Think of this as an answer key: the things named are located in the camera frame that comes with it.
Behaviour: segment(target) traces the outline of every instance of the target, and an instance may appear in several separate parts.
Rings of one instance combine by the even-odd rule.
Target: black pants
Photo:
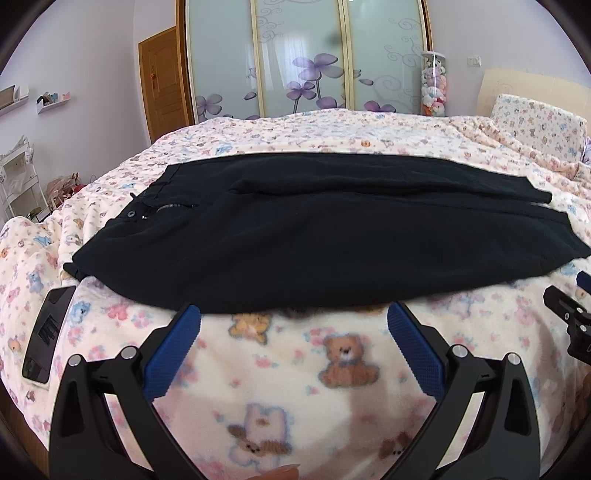
[[[394,155],[169,166],[73,257],[140,303],[349,307],[549,273],[591,249],[525,177]]]

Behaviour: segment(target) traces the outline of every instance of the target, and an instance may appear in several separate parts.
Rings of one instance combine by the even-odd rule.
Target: electrical outlet
[[[480,56],[475,55],[473,57],[468,57],[468,65],[470,67],[480,67],[482,65]]]

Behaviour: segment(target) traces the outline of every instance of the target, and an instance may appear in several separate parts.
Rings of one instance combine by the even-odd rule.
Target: pillow
[[[523,144],[568,162],[582,161],[587,120],[528,98],[499,95],[491,118]]]

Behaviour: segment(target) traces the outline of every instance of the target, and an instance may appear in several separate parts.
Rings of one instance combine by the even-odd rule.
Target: sliding wardrobe door
[[[259,118],[250,0],[186,0],[193,112]]]
[[[428,50],[421,0],[350,0],[347,7],[355,110],[419,113],[421,52]]]
[[[193,113],[419,113],[424,0],[184,0]]]
[[[265,116],[345,105],[337,0],[253,0]]]

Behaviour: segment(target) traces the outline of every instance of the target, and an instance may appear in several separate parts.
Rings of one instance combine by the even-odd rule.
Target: floral bedspread
[[[15,218],[0,234],[1,378],[46,446],[68,357],[115,356],[174,313],[132,303],[87,278],[71,303],[48,385],[28,382],[21,368],[41,304],[51,288],[75,283],[63,263],[167,165],[266,151],[426,155],[526,175],[554,194],[551,206],[568,212],[574,231],[591,241],[589,168],[528,148],[488,118],[335,109],[256,121],[216,118],[183,128],[85,187],[44,223]],[[450,343],[491,358],[521,355],[540,422],[543,471],[565,445],[571,421],[585,413],[577,392],[589,369],[566,353],[565,325],[544,307],[542,295],[555,284],[591,309],[576,288],[579,270],[591,272],[589,260],[548,277],[409,303]],[[197,342],[155,406],[210,480],[240,480],[286,463],[300,463],[306,480],[379,478],[433,406],[390,337],[385,314],[384,306],[372,306],[205,316]],[[108,402],[132,458],[146,465],[118,403]],[[476,398],[448,460],[459,454],[477,409]]]

